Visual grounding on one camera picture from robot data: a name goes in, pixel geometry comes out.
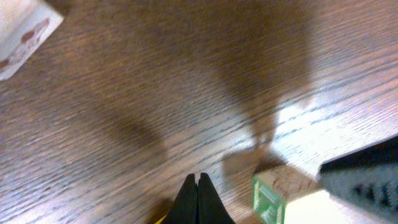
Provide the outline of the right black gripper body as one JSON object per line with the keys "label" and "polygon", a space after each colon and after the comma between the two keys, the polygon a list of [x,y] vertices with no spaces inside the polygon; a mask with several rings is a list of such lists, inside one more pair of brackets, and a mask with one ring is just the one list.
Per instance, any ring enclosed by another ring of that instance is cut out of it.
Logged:
{"label": "right black gripper body", "polygon": [[397,221],[397,136],[322,164],[320,178],[332,195]]}

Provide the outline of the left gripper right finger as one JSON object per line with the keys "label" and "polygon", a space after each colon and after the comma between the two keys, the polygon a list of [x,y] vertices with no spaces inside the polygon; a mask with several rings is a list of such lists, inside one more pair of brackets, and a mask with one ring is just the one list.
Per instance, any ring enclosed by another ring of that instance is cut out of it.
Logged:
{"label": "left gripper right finger", "polygon": [[198,181],[198,221],[202,224],[235,224],[207,173],[201,173]]}

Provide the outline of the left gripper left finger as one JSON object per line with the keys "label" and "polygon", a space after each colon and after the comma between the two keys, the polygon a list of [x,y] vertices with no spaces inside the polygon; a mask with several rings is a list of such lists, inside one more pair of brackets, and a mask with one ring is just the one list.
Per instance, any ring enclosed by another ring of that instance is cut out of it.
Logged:
{"label": "left gripper left finger", "polygon": [[188,174],[174,203],[161,224],[196,224],[197,222],[197,184],[195,175]]}

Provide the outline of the red E wooden block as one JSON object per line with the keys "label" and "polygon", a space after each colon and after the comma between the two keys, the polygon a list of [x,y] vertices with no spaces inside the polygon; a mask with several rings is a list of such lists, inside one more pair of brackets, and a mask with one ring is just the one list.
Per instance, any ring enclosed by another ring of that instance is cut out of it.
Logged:
{"label": "red E wooden block", "polygon": [[252,209],[261,223],[284,224],[289,203],[320,189],[316,180],[292,166],[272,167],[252,179]]}

